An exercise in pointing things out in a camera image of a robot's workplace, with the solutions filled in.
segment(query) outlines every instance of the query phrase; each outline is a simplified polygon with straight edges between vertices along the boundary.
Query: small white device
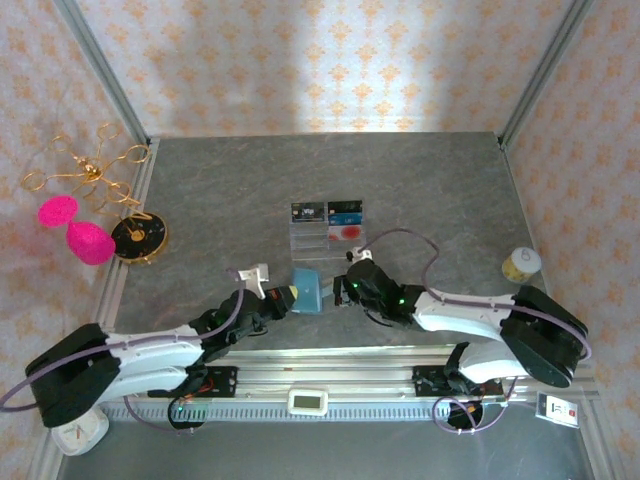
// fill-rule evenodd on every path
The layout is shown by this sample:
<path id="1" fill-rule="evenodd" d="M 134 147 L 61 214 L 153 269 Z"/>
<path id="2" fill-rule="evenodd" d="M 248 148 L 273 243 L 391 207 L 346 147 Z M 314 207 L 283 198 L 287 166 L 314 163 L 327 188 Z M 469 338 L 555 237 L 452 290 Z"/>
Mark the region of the small white device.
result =
<path id="1" fill-rule="evenodd" d="M 82 455 L 91 450 L 109 430 L 109 419 L 94 406 L 73 422 L 51 429 L 51 437 L 68 456 Z"/>
<path id="2" fill-rule="evenodd" d="M 329 394 L 324 390 L 292 388 L 289 390 L 287 410 L 292 415 L 323 417 L 329 411 Z"/>
<path id="3" fill-rule="evenodd" d="M 538 392 L 536 417 L 567 427 L 579 428 L 578 405 Z"/>

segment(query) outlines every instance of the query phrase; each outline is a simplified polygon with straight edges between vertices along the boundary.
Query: white label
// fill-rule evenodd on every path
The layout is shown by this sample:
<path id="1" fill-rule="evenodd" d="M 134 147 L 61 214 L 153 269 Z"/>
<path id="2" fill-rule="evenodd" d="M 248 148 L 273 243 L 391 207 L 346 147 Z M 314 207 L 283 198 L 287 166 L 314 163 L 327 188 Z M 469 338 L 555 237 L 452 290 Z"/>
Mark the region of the white label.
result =
<path id="1" fill-rule="evenodd" d="M 545 393 L 538 393 L 536 416 L 554 423 L 578 428 L 578 405 Z"/>

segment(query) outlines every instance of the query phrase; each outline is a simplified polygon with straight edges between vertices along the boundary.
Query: wall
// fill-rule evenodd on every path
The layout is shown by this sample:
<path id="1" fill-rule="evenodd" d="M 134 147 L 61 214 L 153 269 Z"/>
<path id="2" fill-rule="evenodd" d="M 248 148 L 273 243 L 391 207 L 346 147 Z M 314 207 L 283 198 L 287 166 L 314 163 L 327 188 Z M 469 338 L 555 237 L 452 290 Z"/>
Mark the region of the wall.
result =
<path id="1" fill-rule="evenodd" d="M 640 10 L 596 2 L 509 153 L 553 296 L 583 319 L 640 478 Z"/>
<path id="2" fill-rule="evenodd" d="M 64 231 L 36 220 L 49 196 L 71 183 L 50 182 L 37 193 L 19 187 L 28 171 L 69 171 L 71 159 L 47 150 L 62 131 L 78 153 L 90 153 L 96 127 L 117 119 L 66 24 L 49 0 L 11 0 L 0 9 L 0 392 L 24 378 L 24 367 L 63 335 L 90 320 L 104 270 L 81 264 Z M 111 145 L 121 151 L 131 139 Z M 86 202 L 81 208 L 87 210 Z M 89 218 L 85 213 L 79 219 Z M 104 224 L 111 221 L 93 216 Z M 11 404 L 32 402 L 24 392 Z M 43 427 L 35 412 L 0 414 L 2 478 L 23 479 Z"/>
<path id="3" fill-rule="evenodd" d="M 79 2 L 150 135 L 494 131 L 570 0 Z"/>

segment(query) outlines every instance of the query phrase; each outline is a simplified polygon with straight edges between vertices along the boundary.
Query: gold wire decoration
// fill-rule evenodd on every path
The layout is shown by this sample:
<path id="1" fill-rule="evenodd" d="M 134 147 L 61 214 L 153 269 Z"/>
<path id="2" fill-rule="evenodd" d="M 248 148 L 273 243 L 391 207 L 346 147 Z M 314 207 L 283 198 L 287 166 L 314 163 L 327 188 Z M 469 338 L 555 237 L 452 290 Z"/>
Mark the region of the gold wire decoration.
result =
<path id="1" fill-rule="evenodd" d="M 146 145 L 134 145 L 116 158 L 105 159 L 101 156 L 104 142 L 113 140 L 122 133 L 119 125 L 106 123 L 96 130 L 99 139 L 98 149 L 94 156 L 77 155 L 72 150 L 72 142 L 68 135 L 58 135 L 49 142 L 49 149 L 56 153 L 67 153 L 75 161 L 75 169 L 68 173 L 55 173 L 47 175 L 42 170 L 34 170 L 22 179 L 20 186 L 29 192 L 35 192 L 43 188 L 49 180 L 66 178 L 75 180 L 77 185 L 71 193 L 76 193 L 83 187 L 89 191 L 82 195 L 92 206 L 92 211 L 100 215 L 112 215 L 122 218 L 120 213 L 111 212 L 108 207 L 120 205 L 133 212 L 126 219 L 151 220 L 152 217 L 138 209 L 140 202 L 131 197 L 131 184 L 116 182 L 107 178 L 109 169 L 117 162 L 144 163 L 151 156 L 151 150 Z"/>

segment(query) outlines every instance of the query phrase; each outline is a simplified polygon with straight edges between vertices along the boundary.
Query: gray stone table surface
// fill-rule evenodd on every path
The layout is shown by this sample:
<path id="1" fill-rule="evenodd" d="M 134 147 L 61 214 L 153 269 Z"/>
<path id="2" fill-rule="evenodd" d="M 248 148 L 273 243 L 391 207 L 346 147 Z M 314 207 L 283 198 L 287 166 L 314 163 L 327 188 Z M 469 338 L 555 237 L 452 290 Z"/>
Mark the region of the gray stone table surface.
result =
<path id="1" fill-rule="evenodd" d="M 227 267 L 268 263 L 270 285 L 288 284 L 294 262 L 290 204 L 362 199 L 368 238 L 408 227 L 433 238 L 441 258 L 431 285 L 452 293 L 515 293 L 501 273 L 513 248 L 531 239 L 508 167 L 491 133 L 354 133 L 278 137 L 163 139 L 145 210 L 169 230 L 154 263 L 133 266 L 116 331 L 139 333 L 184 324 L 216 308 L 235 288 Z M 381 239 L 374 260 L 398 283 L 419 283 L 432 254 L 405 234 Z M 322 274 L 342 260 L 295 262 Z M 237 349 L 455 343 L 468 336 L 380 327 L 361 308 L 288 315 Z"/>

